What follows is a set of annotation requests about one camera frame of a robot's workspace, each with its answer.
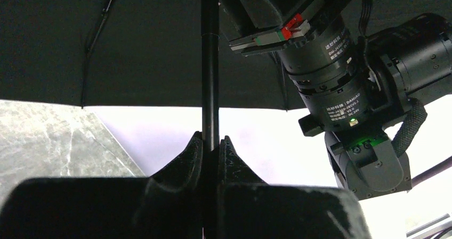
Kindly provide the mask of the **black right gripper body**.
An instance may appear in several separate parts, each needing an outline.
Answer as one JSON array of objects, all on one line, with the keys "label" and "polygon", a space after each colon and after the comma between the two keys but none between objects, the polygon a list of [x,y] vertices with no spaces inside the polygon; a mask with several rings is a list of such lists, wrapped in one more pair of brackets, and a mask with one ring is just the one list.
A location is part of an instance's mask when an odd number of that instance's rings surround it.
[{"label": "black right gripper body", "polygon": [[233,52],[275,53],[309,110],[304,132],[344,131],[367,121],[365,55],[341,16],[351,0],[303,0],[281,25],[230,42]]}]

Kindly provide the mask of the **purple umbrella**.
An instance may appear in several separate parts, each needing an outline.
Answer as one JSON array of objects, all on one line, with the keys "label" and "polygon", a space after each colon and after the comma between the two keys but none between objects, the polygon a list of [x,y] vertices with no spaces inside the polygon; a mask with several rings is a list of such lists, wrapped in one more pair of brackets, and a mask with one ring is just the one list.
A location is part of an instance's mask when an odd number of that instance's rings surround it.
[{"label": "purple umbrella", "polygon": [[[306,108],[269,53],[245,57],[235,0],[1,0],[1,99],[71,106]],[[373,0],[367,32],[434,13],[451,0]]]}]

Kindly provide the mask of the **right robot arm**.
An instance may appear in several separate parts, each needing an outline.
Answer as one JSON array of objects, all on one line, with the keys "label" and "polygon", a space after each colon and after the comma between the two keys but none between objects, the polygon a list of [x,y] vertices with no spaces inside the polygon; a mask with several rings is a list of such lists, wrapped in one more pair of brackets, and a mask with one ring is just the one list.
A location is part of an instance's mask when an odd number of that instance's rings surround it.
[{"label": "right robot arm", "polygon": [[269,53],[323,134],[337,184],[360,200],[413,188],[407,148],[424,106],[451,93],[451,24],[434,13],[367,32],[373,0],[235,0],[245,57]]}]

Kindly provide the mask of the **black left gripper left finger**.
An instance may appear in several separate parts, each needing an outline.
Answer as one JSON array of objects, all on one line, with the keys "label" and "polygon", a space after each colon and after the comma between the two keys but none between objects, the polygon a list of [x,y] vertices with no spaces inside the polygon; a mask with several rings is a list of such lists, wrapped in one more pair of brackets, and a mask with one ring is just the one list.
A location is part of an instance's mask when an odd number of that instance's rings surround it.
[{"label": "black left gripper left finger", "polygon": [[149,177],[29,178],[1,207],[1,238],[202,238],[203,140]]}]

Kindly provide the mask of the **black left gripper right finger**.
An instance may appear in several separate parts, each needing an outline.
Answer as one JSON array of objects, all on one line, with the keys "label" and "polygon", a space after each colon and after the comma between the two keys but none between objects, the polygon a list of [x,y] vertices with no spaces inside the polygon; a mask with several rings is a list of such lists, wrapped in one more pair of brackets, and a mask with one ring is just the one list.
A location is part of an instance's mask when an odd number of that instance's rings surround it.
[{"label": "black left gripper right finger", "polygon": [[218,238],[371,238],[357,198],[334,187],[270,185],[220,143]]}]

